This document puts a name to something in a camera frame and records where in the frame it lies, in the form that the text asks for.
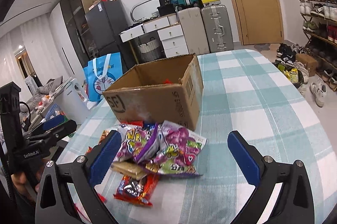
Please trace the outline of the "person's left hand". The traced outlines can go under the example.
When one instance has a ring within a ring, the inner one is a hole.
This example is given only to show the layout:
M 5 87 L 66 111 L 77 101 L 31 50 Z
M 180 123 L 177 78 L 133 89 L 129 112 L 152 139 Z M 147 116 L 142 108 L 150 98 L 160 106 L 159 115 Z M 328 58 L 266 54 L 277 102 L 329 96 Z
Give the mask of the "person's left hand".
M 27 181 L 26 175 L 24 172 L 19 172 L 11 175 L 11 180 L 13 182 L 13 185 L 18 190 L 20 194 L 23 196 L 33 199 L 33 196 L 30 194 L 29 189 L 27 188 L 27 185 L 30 186 L 29 182 Z

